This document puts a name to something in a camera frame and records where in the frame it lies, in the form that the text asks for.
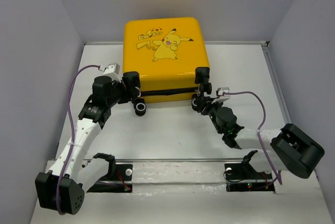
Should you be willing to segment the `yellow hard-shell suitcase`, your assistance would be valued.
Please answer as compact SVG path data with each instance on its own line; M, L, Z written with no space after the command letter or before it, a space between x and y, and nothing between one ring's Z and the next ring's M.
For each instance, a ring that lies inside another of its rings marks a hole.
M133 102L138 116L146 113L149 103L210 94L210 65L198 20L179 17L127 22L122 72L139 89Z

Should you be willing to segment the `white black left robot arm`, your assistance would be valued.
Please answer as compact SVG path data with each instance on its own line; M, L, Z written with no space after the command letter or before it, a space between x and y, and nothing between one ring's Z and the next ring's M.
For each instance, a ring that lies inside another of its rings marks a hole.
M35 186L40 207L60 215L78 213L85 193L101 178L109 180L116 173L116 159L97 153L87 166L83 160L111 116L116 104L134 102L141 96L137 72L124 74L120 81L98 76L92 94L85 101L76 123L71 123L71 138L47 172L40 172Z

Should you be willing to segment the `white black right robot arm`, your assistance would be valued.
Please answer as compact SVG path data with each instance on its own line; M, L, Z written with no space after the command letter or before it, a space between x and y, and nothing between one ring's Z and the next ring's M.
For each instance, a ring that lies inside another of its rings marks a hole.
M237 123L232 109L209 96L193 95L192 109L208 116L223 142L232 149L249 149L241 172L253 178L265 171L289 171L307 179L325 154L324 148L295 124L279 129L250 129Z

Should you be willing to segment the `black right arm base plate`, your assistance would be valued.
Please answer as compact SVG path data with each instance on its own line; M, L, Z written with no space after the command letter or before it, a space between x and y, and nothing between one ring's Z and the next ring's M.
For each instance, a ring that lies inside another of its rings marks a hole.
M240 163L226 163L223 178L227 192L275 192L271 174L257 172L250 164L257 150L243 157Z

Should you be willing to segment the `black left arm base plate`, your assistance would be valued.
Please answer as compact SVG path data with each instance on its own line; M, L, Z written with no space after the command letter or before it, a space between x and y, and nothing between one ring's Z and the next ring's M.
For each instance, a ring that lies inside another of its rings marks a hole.
M116 163L113 175L105 175L100 178L88 193L132 193L133 164Z

